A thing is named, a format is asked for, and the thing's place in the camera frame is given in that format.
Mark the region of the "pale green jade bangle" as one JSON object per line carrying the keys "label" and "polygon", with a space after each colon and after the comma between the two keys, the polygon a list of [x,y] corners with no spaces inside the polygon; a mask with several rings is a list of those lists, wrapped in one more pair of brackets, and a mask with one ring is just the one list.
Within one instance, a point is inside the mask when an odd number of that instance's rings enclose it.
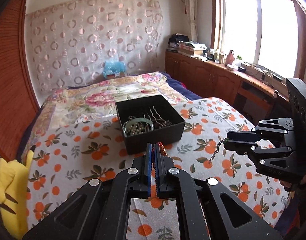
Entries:
{"label": "pale green jade bangle", "polygon": [[154,130],[153,123],[147,118],[134,118],[123,125],[123,133],[131,137]]}

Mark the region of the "metal wavy hair fork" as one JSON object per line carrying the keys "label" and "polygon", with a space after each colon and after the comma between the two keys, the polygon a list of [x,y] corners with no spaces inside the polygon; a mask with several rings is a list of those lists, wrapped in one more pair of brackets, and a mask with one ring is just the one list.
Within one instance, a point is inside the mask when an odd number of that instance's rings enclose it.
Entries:
{"label": "metal wavy hair fork", "polygon": [[162,118],[162,116],[157,112],[154,106],[149,107],[146,116],[153,123],[154,129],[166,128],[172,125],[169,120]]}

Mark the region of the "wooden side cabinet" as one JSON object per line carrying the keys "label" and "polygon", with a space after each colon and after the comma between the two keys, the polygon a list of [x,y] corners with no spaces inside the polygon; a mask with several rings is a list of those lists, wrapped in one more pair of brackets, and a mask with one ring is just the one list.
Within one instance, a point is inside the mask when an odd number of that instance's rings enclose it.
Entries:
{"label": "wooden side cabinet", "polygon": [[262,81],[212,61],[166,51],[165,71],[200,97],[216,97],[229,103],[255,125],[264,119],[292,116],[289,101],[283,95],[275,98],[275,90]]}

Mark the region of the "black open storage box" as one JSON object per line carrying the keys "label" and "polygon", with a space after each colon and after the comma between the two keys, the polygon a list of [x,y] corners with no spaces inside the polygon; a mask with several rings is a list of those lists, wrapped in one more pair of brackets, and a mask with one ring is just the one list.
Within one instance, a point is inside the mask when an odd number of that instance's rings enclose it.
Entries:
{"label": "black open storage box", "polygon": [[182,138],[185,121],[162,95],[117,102],[116,111],[129,155],[144,152],[148,143]]}

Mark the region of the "pink bottle on sill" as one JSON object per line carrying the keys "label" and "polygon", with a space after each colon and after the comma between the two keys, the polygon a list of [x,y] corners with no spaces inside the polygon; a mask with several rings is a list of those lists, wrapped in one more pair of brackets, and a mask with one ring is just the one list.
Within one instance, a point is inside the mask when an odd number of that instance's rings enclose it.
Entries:
{"label": "pink bottle on sill", "polygon": [[229,64],[232,64],[234,60],[235,60],[234,51],[230,50],[228,55],[226,56],[225,65],[227,66]]}

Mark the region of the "floral quilt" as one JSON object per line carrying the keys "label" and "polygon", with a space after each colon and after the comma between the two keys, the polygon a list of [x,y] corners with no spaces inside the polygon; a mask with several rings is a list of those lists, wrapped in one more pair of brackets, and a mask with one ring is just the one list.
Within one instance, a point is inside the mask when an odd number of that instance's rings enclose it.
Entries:
{"label": "floral quilt", "polygon": [[45,99],[24,132],[19,151],[23,153],[31,148],[49,129],[116,114],[117,102],[159,94],[173,105],[199,99],[197,94],[186,89],[180,81],[162,72],[119,77],[81,88],[56,90]]}

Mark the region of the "blue tissue pack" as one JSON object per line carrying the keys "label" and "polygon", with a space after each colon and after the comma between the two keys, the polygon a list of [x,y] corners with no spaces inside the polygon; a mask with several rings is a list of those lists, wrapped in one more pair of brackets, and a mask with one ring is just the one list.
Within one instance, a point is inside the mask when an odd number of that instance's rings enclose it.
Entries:
{"label": "blue tissue pack", "polygon": [[126,76],[126,67],[124,62],[106,61],[102,72],[105,79],[113,79]]}

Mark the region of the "clutter pile on cabinet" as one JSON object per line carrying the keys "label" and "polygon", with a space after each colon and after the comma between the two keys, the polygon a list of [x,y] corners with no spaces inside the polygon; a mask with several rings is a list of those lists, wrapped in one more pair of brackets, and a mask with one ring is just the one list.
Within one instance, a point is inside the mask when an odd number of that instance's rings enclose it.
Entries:
{"label": "clutter pile on cabinet", "polygon": [[172,34],[168,40],[168,51],[188,56],[203,56],[207,50],[205,44],[190,41],[187,35]]}

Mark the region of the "window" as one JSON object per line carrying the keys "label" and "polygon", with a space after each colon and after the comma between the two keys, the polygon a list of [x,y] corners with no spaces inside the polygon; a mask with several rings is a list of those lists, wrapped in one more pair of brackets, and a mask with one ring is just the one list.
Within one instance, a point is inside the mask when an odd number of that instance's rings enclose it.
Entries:
{"label": "window", "polygon": [[213,0],[213,6],[225,52],[306,82],[306,0]]}

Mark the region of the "yellow plush toy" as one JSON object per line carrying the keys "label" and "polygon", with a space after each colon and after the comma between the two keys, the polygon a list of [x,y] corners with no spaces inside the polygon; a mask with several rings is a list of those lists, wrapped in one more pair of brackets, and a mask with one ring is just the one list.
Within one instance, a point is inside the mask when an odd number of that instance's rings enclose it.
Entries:
{"label": "yellow plush toy", "polygon": [[30,229],[28,218],[33,211],[28,207],[28,177],[33,155],[29,150],[24,164],[0,158],[0,212],[6,230],[15,239],[22,239]]}

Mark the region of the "wooden headboard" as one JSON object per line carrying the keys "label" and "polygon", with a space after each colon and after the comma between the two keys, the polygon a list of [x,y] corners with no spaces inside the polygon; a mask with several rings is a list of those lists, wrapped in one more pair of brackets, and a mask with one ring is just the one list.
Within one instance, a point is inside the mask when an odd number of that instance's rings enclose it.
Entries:
{"label": "wooden headboard", "polygon": [[5,0],[0,7],[0,158],[6,161],[16,157],[38,112],[25,53],[26,1]]}

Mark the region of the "sheer circle pattern curtain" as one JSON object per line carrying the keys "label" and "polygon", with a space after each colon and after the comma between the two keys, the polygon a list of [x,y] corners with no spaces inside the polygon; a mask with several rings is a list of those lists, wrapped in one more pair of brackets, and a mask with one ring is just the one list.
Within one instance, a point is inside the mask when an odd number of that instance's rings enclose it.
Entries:
{"label": "sheer circle pattern curtain", "polygon": [[73,0],[26,16],[26,49],[34,88],[43,94],[105,77],[159,70],[163,15],[158,0]]}

